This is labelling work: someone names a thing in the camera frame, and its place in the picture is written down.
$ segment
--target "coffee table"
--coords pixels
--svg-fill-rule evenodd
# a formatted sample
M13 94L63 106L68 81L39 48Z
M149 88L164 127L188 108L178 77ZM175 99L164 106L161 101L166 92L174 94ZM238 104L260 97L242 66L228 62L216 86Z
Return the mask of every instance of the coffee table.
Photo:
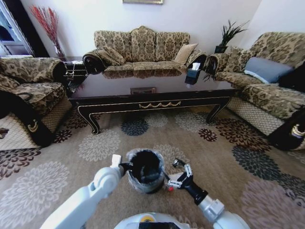
M100 127L93 114L102 113L214 105L206 118L211 123L239 89L205 76L201 71L190 78L178 70L90 74L69 100L77 105L94 135ZM137 94L131 94L131 88L136 88Z

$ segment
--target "green plant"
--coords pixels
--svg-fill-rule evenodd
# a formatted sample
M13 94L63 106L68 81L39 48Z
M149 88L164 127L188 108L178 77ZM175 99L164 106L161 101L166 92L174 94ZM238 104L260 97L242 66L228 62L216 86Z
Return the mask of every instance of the green plant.
M219 46L226 46L227 43L238 33L245 31L247 29L243 29L242 27L244 25L246 25L249 21L246 21L245 23L239 25L239 26L235 26L236 22L234 22L233 24L231 24L230 20L228 20L229 22L229 27L227 27L226 25L223 25L223 41L219 44Z

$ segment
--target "sofa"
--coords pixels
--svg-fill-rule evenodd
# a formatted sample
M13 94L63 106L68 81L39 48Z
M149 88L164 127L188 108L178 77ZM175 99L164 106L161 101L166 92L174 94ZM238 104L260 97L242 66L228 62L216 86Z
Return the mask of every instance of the sofa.
M250 51L253 56L296 68L305 60L305 33L267 32L257 39ZM281 145L279 148L282 149L305 148L304 141L288 147L290 143L281 133L284 129L292 131L295 128L297 122L294 122L294 118L298 113L304 112L305 93L280 87L277 83L263 83L257 78L244 74L244 68L241 72L224 71L234 69L234 66L244 66L247 61L240 58L226 68L229 57L230 52L213 54L208 57L205 64L207 73L241 89L227 107L268 136L271 142L276 141L275 146Z
M129 76L141 71L155 73L156 70L187 69L193 62L206 59L205 52L195 50L185 65L173 62L183 44L188 44L190 35L185 32L155 32L141 26L131 32L96 31L96 49L83 57L87 72L91 74L106 71L129 72ZM103 47L115 49L126 60L125 64L114 66L101 55Z
M0 150L48 146L71 109L55 58L0 59Z

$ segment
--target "patterned rug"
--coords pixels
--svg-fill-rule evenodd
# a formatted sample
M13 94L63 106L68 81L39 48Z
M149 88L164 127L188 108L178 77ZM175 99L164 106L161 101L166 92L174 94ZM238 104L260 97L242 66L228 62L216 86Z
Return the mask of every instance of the patterned rug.
M49 147L0 151L0 228L39 228L110 165L112 154L126 160L134 148L158 150L169 174L180 171L171 166L176 157L190 163L195 182L251 228L305 228L305 153L275 149L228 110L208 125L209 109L98 115L99 135L92 135L73 110ZM112 229L144 212L170 214L192 228L212 228L186 191L140 194L127 176L99 203L86 228Z

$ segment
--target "glossy table top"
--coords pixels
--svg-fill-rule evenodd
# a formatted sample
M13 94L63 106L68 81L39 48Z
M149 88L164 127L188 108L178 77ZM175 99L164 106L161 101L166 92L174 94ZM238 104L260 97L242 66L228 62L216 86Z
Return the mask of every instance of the glossy table top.
M167 70L164 73L137 71L120 75L117 72L105 72L88 75L86 80L71 96L72 99L90 97L125 96L131 94L131 88L155 88L156 94L177 92L201 92L215 90L236 90L226 81L215 81L205 78L201 71L196 79L186 77L186 73L178 70Z

